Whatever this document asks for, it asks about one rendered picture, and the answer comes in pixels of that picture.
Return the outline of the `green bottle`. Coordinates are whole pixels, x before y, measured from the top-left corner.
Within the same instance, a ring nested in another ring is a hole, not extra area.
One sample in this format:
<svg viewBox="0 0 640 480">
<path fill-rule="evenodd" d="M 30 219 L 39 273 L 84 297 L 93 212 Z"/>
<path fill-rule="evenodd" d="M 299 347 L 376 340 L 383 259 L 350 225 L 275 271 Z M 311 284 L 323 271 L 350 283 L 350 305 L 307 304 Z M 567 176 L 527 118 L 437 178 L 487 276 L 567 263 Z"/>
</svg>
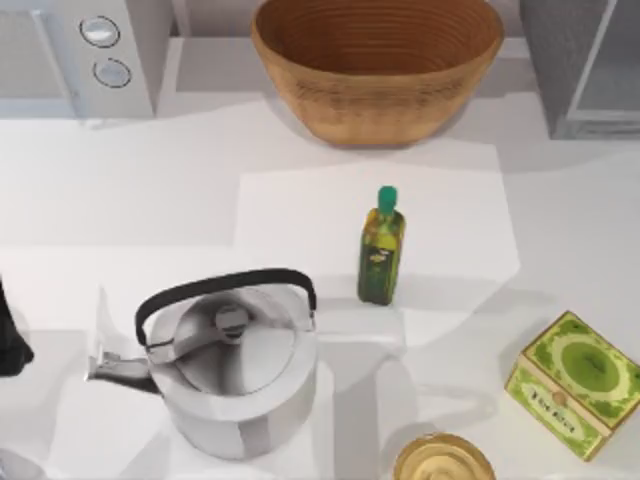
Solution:
<svg viewBox="0 0 640 480">
<path fill-rule="evenodd" d="M 393 300 L 406 229 L 397 199 L 395 187 L 382 186 L 362 229 L 357 294 L 365 303 L 386 306 Z"/>
</svg>

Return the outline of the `brown woven basket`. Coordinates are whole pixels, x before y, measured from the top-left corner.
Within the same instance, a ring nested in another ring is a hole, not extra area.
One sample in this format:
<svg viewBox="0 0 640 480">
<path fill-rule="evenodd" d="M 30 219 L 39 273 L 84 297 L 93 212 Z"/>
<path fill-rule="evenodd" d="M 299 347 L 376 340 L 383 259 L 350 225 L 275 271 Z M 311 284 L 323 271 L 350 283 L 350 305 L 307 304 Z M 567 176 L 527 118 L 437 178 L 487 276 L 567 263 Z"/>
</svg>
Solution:
<svg viewBox="0 0 640 480">
<path fill-rule="evenodd" d="M 505 38 L 488 0 L 264 0 L 251 40 L 292 114 L 341 146 L 404 146 L 451 120 Z"/>
</svg>

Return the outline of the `pale yellow round bowl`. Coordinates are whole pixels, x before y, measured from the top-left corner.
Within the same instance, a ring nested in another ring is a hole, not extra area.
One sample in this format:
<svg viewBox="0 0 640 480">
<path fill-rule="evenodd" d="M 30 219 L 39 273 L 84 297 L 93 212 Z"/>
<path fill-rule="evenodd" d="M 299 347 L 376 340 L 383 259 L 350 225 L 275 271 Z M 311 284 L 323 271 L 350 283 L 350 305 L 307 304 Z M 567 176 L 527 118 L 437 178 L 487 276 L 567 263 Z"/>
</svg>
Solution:
<svg viewBox="0 0 640 480">
<path fill-rule="evenodd" d="M 409 442 L 398 454 L 392 480 L 496 480 L 494 469 L 473 443 L 437 432 Z"/>
</svg>

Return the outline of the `round microwave knob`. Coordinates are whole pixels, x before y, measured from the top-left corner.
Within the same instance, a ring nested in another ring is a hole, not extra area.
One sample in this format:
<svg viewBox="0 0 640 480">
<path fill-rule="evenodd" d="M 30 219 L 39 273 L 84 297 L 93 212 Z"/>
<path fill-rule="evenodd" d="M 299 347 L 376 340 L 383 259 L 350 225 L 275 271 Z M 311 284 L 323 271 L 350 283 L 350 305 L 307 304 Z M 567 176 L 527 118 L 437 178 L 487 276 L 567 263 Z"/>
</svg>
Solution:
<svg viewBox="0 0 640 480">
<path fill-rule="evenodd" d="M 130 68 L 114 58 L 96 61 L 92 73 L 98 83 L 111 89 L 124 88 L 132 81 Z"/>
<path fill-rule="evenodd" d="M 120 40 L 118 25 L 106 16 L 83 19 L 79 32 L 89 45 L 96 48 L 111 48 Z"/>
</svg>

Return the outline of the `green and yellow box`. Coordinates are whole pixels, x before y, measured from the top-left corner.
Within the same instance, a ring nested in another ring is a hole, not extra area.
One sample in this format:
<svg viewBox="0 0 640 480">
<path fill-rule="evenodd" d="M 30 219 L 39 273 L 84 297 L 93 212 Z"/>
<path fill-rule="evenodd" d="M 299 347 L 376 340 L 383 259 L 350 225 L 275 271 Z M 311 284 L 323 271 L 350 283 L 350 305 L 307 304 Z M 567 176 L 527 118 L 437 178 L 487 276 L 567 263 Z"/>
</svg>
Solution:
<svg viewBox="0 0 640 480">
<path fill-rule="evenodd" d="M 505 391 L 588 462 L 640 407 L 640 365 L 565 311 L 519 353 Z"/>
</svg>

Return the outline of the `pale microwave oven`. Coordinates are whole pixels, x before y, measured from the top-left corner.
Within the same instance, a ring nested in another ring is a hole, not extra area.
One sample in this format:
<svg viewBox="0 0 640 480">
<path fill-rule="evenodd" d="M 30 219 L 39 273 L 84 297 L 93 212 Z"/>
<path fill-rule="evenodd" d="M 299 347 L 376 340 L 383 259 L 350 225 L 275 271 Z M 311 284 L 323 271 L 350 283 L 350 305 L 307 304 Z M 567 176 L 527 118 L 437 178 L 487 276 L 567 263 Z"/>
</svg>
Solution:
<svg viewBox="0 0 640 480">
<path fill-rule="evenodd" d="M 118 25 L 115 46 L 82 38 L 80 22 L 96 16 Z M 0 0 L 0 119 L 153 117 L 172 23 L 171 0 Z M 126 87 L 95 80 L 108 58 L 130 68 Z"/>
</svg>

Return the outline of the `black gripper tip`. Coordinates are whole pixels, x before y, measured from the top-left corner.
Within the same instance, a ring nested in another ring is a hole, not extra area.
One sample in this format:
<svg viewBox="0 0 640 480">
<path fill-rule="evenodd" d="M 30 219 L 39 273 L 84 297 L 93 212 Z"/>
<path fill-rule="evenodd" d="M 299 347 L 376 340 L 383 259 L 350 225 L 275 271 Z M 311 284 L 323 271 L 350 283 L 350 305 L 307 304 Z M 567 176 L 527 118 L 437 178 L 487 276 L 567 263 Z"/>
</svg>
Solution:
<svg viewBox="0 0 640 480">
<path fill-rule="evenodd" d="M 0 378 L 18 376 L 33 360 L 34 352 L 17 329 L 0 278 Z"/>
</svg>

